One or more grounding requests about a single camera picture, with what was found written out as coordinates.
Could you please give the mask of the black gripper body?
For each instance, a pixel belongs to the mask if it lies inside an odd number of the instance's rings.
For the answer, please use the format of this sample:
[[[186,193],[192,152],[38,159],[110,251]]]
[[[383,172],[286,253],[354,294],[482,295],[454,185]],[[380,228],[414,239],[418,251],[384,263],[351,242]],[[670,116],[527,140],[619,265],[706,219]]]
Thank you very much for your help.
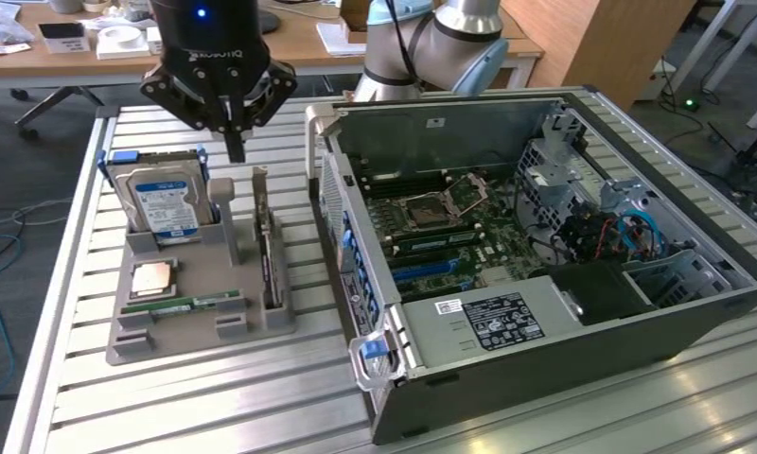
[[[152,1],[168,74],[210,100],[255,88],[271,64],[255,1]]]

